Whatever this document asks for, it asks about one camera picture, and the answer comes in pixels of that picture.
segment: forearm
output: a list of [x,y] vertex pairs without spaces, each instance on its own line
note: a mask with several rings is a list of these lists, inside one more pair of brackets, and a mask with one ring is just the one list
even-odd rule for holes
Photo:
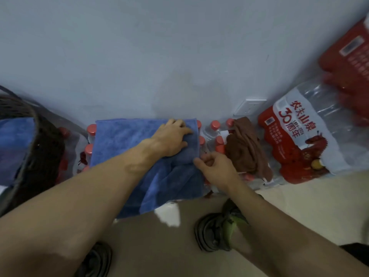
[[244,183],[229,195],[263,243],[282,276],[369,276],[369,268],[337,245],[261,199]]
[[1,256],[17,264],[28,254],[83,259],[160,157],[144,140],[22,204],[0,219]]

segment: floor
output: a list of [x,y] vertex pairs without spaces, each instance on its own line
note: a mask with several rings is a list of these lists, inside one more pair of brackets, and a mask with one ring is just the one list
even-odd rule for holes
[[[258,193],[336,244],[369,243],[369,172]],[[195,221],[218,212],[225,200],[182,201],[157,213],[119,220],[103,237],[114,252],[108,276],[265,276],[234,250],[199,250]]]

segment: electrical outlet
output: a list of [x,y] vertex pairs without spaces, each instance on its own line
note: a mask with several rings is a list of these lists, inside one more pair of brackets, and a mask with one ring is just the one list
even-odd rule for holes
[[245,99],[234,112],[234,116],[251,115],[265,102],[266,99]]

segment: blue towel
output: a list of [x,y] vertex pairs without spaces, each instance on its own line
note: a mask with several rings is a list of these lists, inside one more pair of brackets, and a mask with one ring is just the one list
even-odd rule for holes
[[34,135],[33,117],[0,120],[0,185],[13,185]]
[[[154,135],[168,120],[115,119],[97,121],[91,167],[138,145]],[[192,164],[199,156],[196,119],[185,120],[194,134],[185,135],[188,143],[178,154],[160,159],[133,190],[118,218],[143,214],[171,200],[193,199],[203,195],[203,177]]]

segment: black wire basket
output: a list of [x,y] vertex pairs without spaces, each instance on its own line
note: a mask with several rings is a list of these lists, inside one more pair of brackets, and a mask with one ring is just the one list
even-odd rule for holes
[[47,119],[10,90],[0,86],[9,96],[0,95],[0,120],[33,117],[35,133],[28,152],[19,167],[12,187],[0,197],[0,216],[55,185],[59,163],[64,153],[60,131]]

